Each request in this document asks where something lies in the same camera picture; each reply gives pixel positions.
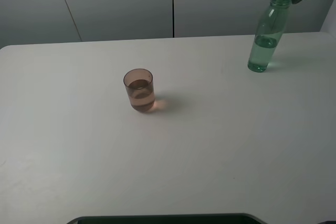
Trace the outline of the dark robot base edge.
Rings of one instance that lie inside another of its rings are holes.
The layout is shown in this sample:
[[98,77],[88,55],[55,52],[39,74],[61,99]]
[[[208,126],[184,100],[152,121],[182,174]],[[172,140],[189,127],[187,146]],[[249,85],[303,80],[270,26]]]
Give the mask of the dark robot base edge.
[[184,224],[184,223],[263,223],[249,214],[193,214],[193,215],[142,215],[79,217],[70,223],[110,224]]

